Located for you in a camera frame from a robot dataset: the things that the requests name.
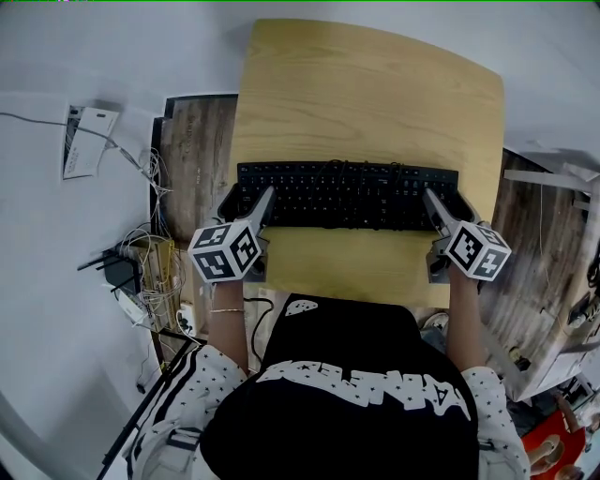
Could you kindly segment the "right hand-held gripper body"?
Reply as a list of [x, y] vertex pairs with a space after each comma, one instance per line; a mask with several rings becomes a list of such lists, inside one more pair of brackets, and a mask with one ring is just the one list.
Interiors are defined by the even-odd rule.
[[512, 253], [503, 238], [488, 227], [461, 220], [450, 235], [432, 243], [426, 256], [431, 284], [448, 284], [453, 264], [467, 278], [493, 281]]

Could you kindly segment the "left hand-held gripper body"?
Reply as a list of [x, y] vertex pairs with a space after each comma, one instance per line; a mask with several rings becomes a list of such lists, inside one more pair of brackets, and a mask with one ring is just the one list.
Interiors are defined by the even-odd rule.
[[195, 231], [187, 253], [205, 283], [266, 281], [265, 224], [247, 218], [232, 222], [210, 218]]

